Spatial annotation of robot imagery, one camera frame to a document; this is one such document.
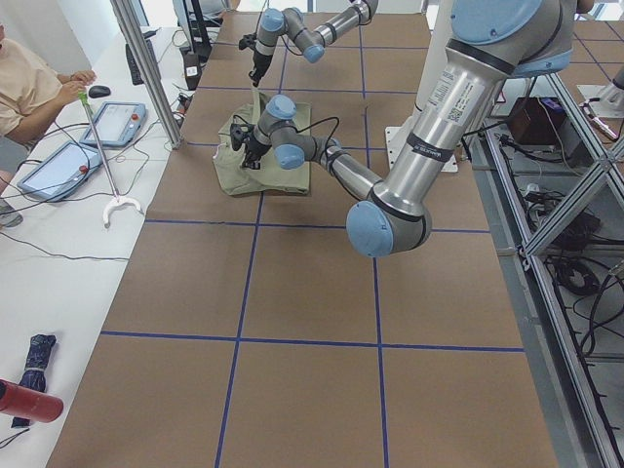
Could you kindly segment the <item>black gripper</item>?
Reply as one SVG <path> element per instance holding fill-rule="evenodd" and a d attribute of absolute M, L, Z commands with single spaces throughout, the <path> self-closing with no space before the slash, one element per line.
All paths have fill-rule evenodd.
<path fill-rule="evenodd" d="M 257 88 L 271 65 L 273 47 L 263 44 L 257 38 L 256 33 L 244 35 L 239 40 L 238 47 L 240 51 L 245 49 L 253 50 L 253 69 L 249 72 L 249 77 L 253 86 Z"/>
<path fill-rule="evenodd" d="M 252 124 L 232 123 L 230 125 L 232 149 L 234 151 L 244 149 L 244 159 L 241 164 L 243 169 L 259 170 L 261 159 L 266 154 L 266 145 L 255 137 L 254 130 L 255 125 Z"/>

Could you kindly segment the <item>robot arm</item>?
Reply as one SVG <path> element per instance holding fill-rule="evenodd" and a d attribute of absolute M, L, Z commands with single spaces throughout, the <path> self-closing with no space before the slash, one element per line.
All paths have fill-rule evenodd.
<path fill-rule="evenodd" d="M 315 63 L 329 45 L 348 31 L 369 24 L 377 8 L 374 0 L 351 1 L 347 9 L 313 29 L 305 24 L 303 13 L 297 8 L 268 8 L 261 14 L 254 33 L 244 35 L 238 45 L 241 51 L 253 51 L 249 73 L 252 85 L 257 88 L 267 73 L 280 38 L 287 37 L 308 62 Z"/>
<path fill-rule="evenodd" d="M 576 11 L 573 1 L 454 2 L 446 66 L 387 176 L 360 164 L 336 139 L 298 129 L 294 102 L 284 95 L 272 97 L 255 123 L 232 124 L 232 146 L 253 170 L 267 153 L 284 170 L 306 162 L 322 166 L 356 199 L 346 229 L 360 254 L 381 257 L 415 249 L 431 232 L 424 204 L 428 191 L 457 144 L 482 123 L 500 85 L 568 66 Z"/>

